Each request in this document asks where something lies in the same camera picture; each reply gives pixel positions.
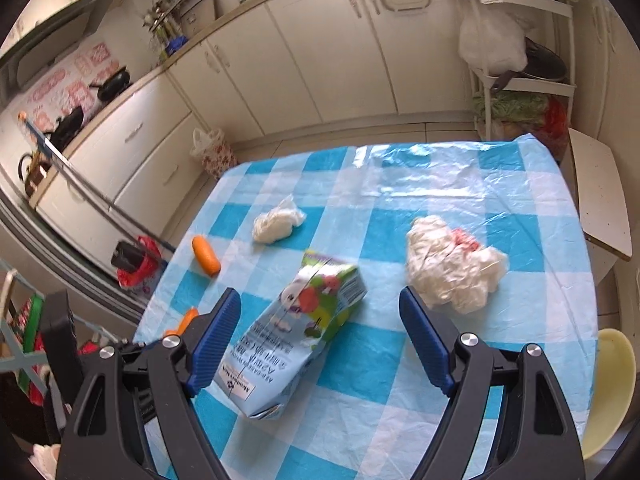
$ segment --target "blue and white tablecloth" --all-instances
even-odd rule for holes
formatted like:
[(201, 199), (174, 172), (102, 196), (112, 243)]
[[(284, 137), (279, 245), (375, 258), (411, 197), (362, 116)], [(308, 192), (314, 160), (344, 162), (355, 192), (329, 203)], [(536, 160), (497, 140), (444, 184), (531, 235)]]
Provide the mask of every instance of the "blue and white tablecloth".
[[(252, 243), (254, 219), (287, 195), (306, 212), (272, 246)], [(159, 338), (191, 306), (209, 312), (226, 287), (242, 297), (233, 341), (294, 277), (313, 248), (357, 261), (362, 306), (304, 375), (282, 418), (248, 420), (215, 384), (194, 400), (233, 480), (398, 480), (423, 456), (447, 399), (431, 386), (398, 316), (405, 235), (437, 214), (509, 255), (487, 306), (468, 316), (441, 307), (461, 332), (494, 346), (545, 349), (582, 434), (596, 355), (596, 303), (584, 237), (558, 167), (532, 136), (337, 148), (242, 164), (220, 180), (178, 247), (138, 328)], [(210, 280), (191, 251), (204, 234), (222, 262)], [(492, 388), (469, 478), (491, 446), (500, 404)], [(148, 425), (158, 471), (170, 468), (157, 423)]]

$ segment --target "white plastic bag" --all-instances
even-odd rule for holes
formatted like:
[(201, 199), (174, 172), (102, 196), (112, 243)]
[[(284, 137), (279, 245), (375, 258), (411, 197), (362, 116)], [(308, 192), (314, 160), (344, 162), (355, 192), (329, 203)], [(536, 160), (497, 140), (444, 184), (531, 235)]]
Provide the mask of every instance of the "white plastic bag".
[(414, 218), (406, 239), (408, 283), (430, 308), (450, 301), (461, 314), (478, 310), (507, 273), (506, 254), (439, 216)]
[(524, 70), (527, 65), (525, 33), (518, 22), (500, 9), (478, 5), (478, 10), (479, 23), (476, 22), (472, 7), (465, 7), (460, 26), (460, 57), (473, 68), (482, 69), (481, 40), (484, 36), (484, 52), (490, 75), (500, 75), (507, 70)]
[(273, 244), (290, 236), (293, 227), (302, 225), (305, 218), (306, 214), (296, 207), (293, 197), (289, 195), (268, 213), (257, 216), (252, 235), (256, 242)]
[(220, 178), (229, 168), (238, 165), (238, 159), (225, 140), (225, 134), (217, 128), (212, 132), (203, 132), (196, 128), (193, 131), (193, 148), (191, 156), (202, 164), (211, 176)]

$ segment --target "table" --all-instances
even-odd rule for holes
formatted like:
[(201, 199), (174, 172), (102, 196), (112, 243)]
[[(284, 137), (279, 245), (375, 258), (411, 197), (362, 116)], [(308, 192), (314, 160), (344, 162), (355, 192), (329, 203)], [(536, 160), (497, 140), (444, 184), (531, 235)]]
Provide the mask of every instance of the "table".
[[(306, 212), (272, 246), (252, 243), (255, 217), (292, 194)], [(538, 342), (582, 434), (596, 355), (596, 303), (586, 245), (556, 163), (533, 136), (514, 142), (384, 144), (242, 164), (217, 184), (150, 300), (136, 333), (152, 341), (224, 289), (242, 297), (235, 341), (293, 278), (306, 248), (357, 261), (368, 293), (306, 372), (279, 420), (248, 420), (215, 384), (194, 400), (232, 479), (409, 478), (447, 399), (430, 385), (398, 315), (405, 235), (415, 216), (437, 214), (509, 256), (510, 271), (482, 310), (446, 311), (461, 332), (520, 350)], [(193, 259), (204, 234), (222, 262), (215, 280)], [(492, 388), (468, 478), (484, 468), (500, 405)], [(156, 422), (148, 425), (158, 471), (170, 468)]]

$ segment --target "silver bolt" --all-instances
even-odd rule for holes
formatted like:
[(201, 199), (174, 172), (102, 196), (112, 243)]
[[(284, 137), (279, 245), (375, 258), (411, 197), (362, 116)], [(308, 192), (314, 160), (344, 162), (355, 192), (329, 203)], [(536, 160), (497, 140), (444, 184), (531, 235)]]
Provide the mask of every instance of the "silver bolt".
[(460, 336), (460, 342), (464, 346), (476, 346), (478, 344), (478, 336), (471, 332), (465, 332)]
[(180, 344), (180, 338), (177, 335), (168, 335), (162, 339), (162, 346), (165, 348), (175, 348)]
[(538, 357), (539, 355), (542, 355), (542, 348), (540, 348), (536, 344), (531, 343), (527, 345), (527, 354), (533, 357)]
[(113, 357), (113, 354), (115, 353), (116, 351), (113, 346), (105, 346), (100, 350), (100, 357), (102, 359), (108, 359), (109, 357)]

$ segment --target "cabinet handle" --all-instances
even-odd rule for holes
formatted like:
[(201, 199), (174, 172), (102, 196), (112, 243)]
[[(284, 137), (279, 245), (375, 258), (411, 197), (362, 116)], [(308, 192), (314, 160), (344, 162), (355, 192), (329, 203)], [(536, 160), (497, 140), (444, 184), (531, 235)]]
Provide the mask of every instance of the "cabinet handle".
[(219, 59), (220, 61), (222, 61), (222, 63), (223, 63), (227, 68), (229, 68), (229, 67), (231, 66), (231, 63), (229, 63), (229, 58), (226, 56), (226, 54), (225, 54), (224, 52), (222, 52), (222, 49), (221, 49), (219, 46), (214, 45), (214, 46), (213, 46), (213, 52), (215, 52), (215, 53), (216, 53), (216, 56), (218, 56), (218, 59)]
[(136, 126), (133, 129), (133, 131), (128, 136), (125, 137), (124, 142), (126, 143), (126, 142), (129, 142), (131, 139), (133, 139), (133, 137), (135, 137), (138, 134), (138, 132), (142, 129), (143, 124), (144, 123), (140, 123), (138, 126)]
[(373, 9), (376, 11), (376, 14), (380, 15), (380, 9), (378, 8), (378, 0), (371, 0), (371, 3), (373, 4)]
[(163, 186), (166, 186), (169, 182), (171, 182), (171, 179), (175, 176), (176, 173), (178, 173), (178, 168), (180, 168), (180, 164), (175, 165), (174, 170), (169, 174), (169, 176), (162, 183)]
[(360, 12), (360, 7), (358, 6), (358, 1), (357, 0), (349, 0), (349, 3), (351, 4), (351, 7), (353, 7), (353, 10), (355, 10), (357, 17), (361, 18), (362, 17), (362, 13)]
[(84, 202), (84, 198), (81, 197), (80, 195), (76, 194), (76, 192), (72, 189), (70, 182), (66, 183), (66, 187), (69, 190), (69, 196), (71, 197), (71, 200), (73, 200), (74, 202), (77, 202), (79, 204)]
[(212, 68), (213, 70), (215, 70), (216, 74), (220, 73), (220, 69), (218, 68), (217, 64), (215, 61), (213, 61), (211, 54), (208, 50), (204, 51), (204, 59), (207, 62), (207, 64), (209, 65), (209, 68)]
[(611, 51), (616, 53), (616, 42), (613, 37), (613, 27), (611, 25), (611, 9), (606, 7), (605, 9), (605, 22), (607, 22), (607, 37), (609, 38), (609, 47)]
[(593, 27), (596, 30), (598, 43), (602, 44), (602, 35), (600, 33), (600, 13), (598, 12), (598, 7), (596, 7), (596, 5), (591, 6), (591, 20), (593, 21)]

